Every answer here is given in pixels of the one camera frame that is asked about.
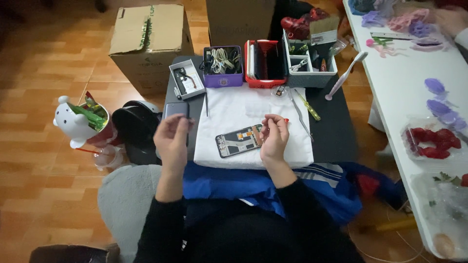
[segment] black cloth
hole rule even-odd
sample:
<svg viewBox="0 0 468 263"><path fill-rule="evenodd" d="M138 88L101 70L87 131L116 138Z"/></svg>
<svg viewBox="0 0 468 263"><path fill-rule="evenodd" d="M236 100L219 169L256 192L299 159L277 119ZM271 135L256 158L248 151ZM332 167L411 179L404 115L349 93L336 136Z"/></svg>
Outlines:
<svg viewBox="0 0 468 263"><path fill-rule="evenodd" d="M183 200L153 198L134 262L364 262L301 180L277 194L286 220L235 200L186 229Z"/></svg>

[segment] black sleeve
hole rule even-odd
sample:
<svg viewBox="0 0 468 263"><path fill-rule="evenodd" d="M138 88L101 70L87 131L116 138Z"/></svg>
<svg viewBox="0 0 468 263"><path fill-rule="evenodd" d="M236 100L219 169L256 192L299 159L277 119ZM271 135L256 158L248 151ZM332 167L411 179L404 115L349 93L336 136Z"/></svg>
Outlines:
<svg viewBox="0 0 468 263"><path fill-rule="evenodd" d="M182 234L182 200L161 203L153 197L133 262L181 262Z"/></svg>
<svg viewBox="0 0 468 263"><path fill-rule="evenodd" d="M308 262L364 263L352 241L301 180L277 193Z"/></svg>

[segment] white bear-shaped container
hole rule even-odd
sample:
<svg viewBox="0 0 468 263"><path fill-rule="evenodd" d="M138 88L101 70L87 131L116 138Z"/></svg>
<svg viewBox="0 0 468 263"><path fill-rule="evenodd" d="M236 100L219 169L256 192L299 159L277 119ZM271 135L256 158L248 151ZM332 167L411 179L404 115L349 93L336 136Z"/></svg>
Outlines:
<svg viewBox="0 0 468 263"><path fill-rule="evenodd" d="M83 114L75 114L68 106L70 98L61 96L58 98L60 105L55 110L54 125L58 126L68 137L70 147L75 149L83 146L86 140L98 134L96 130L89 127L89 121Z"/></svg>

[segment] black table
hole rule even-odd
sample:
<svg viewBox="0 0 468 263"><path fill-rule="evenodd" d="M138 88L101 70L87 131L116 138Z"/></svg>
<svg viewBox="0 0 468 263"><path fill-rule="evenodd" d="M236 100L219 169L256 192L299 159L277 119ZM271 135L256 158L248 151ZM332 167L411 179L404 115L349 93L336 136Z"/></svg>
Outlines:
<svg viewBox="0 0 468 263"><path fill-rule="evenodd" d="M189 59L192 60L195 67L198 67L202 62L201 56L179 56L172 61L172 64ZM198 68L197 71L200 79L203 81L203 72ZM333 100L325 100L325 95L330 92L337 80L338 76L335 75L326 88L306 88L307 101L322 118L320 121L316 122L314 118L309 116L310 131L312 132L315 141L312 143L314 162L357 160L358 145L343 90L339 89L333 95ZM174 78L170 76L165 103L179 101L174 93L174 87L176 86L175 83ZM189 117L196 120L195 126L189 134L189 160L193 160L193 155L195 153L198 122L200 120L204 100L205 94L199 94L185 100L189 103ZM299 106L302 104L301 101L297 101L296 103Z"/></svg>

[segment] white table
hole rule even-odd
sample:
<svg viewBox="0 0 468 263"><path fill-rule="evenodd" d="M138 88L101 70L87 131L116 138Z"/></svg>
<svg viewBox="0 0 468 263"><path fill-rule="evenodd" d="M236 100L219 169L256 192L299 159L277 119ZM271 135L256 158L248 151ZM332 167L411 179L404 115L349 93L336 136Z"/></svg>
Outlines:
<svg viewBox="0 0 468 263"><path fill-rule="evenodd" d="M422 52L409 47L409 41L394 40L393 47L404 48L403 55L395 57L387 55L381 58L379 53L366 46L366 40L371 38L370 32L392 32L389 28L364 28L362 17L353 15L344 0L344 6L356 40L359 51L367 51L369 55L364 60L364 68L369 79L371 90L382 119L389 144L395 156L409 202L417 221L418 229L425 248L435 256L442 257L434 248L432 238L439 231L438 226L425 218L422 200L414 189L414 175L424 170L442 171L442 169L468 173L468 155L452 158L450 161L427 162L413 161L409 158L403 145L401 132L408 121L408 115L431 116L426 108L426 100L434 97L424 85L426 78L439 79L450 91L448 100L459 108L461 116L468 118L468 65L456 47L449 51ZM468 249L454 257L467 259Z"/></svg>

